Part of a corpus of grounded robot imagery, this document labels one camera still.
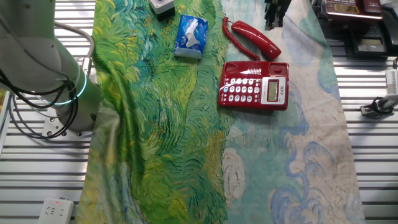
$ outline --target red electronic device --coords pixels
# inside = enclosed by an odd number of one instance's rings
[[[229,32],[226,23],[228,21],[228,17],[224,17],[223,19],[223,30],[225,35],[228,37],[229,40],[240,50],[242,53],[246,54],[253,60],[260,60],[260,57],[252,53],[250,50],[244,48],[238,40]],[[246,24],[242,21],[236,21],[231,25],[231,29],[245,38],[249,39],[252,43],[254,43],[258,48],[260,48],[263,56],[268,60],[275,60],[280,53],[280,49],[270,41],[264,34],[260,31],[256,30],[255,28],[251,27],[249,24]]]
[[[286,110],[289,64],[280,62],[226,62],[218,104],[222,106]]]

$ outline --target power strip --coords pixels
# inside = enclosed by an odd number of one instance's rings
[[[38,224],[69,224],[73,205],[68,200],[46,198]]]

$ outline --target tissue box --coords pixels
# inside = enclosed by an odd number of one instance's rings
[[[192,25],[194,20],[198,21],[197,27],[193,30],[196,43],[190,47],[187,47],[189,41],[188,37],[191,37],[189,27]],[[177,39],[175,40],[174,55],[180,57],[190,57],[201,59],[203,49],[206,45],[208,21],[194,16],[181,15],[180,25],[178,27]]]

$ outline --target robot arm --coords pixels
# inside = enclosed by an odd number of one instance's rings
[[[0,88],[20,95],[21,90],[45,93],[64,86],[62,91],[41,97],[53,103],[63,124],[69,122],[67,115],[73,113],[73,101],[78,101],[69,128],[86,131],[95,122],[100,89],[85,75],[91,61],[85,59],[83,71],[54,36],[54,15],[55,1],[0,0],[0,73],[3,74]],[[58,25],[76,32],[72,27]],[[73,83],[72,89],[66,88],[68,82]],[[76,92],[76,97],[71,98],[71,91]]]

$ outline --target green painted fabric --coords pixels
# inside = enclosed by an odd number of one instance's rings
[[[216,104],[228,46],[221,4],[176,1],[174,19],[157,22],[146,0],[126,3],[96,3],[94,61],[103,107],[76,220],[221,223],[221,156],[233,122]],[[181,14],[209,21],[200,61],[174,58]]]

